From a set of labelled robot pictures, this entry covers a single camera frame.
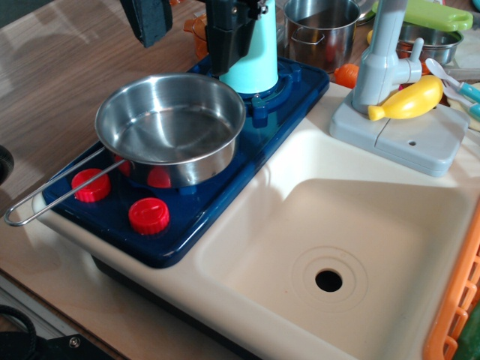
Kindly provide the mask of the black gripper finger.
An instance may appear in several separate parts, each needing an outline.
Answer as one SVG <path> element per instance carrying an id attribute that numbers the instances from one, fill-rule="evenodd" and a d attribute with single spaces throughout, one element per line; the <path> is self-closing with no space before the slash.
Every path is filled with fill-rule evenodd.
<path id="1" fill-rule="evenodd" d="M 265 1 L 206 1 L 205 27 L 211 73 L 224 75 L 250 49 L 256 21 L 267 14 Z"/>
<path id="2" fill-rule="evenodd" d="M 169 1 L 121 0 L 121 6 L 135 35 L 145 47 L 152 47 L 173 26 L 173 12 Z"/>

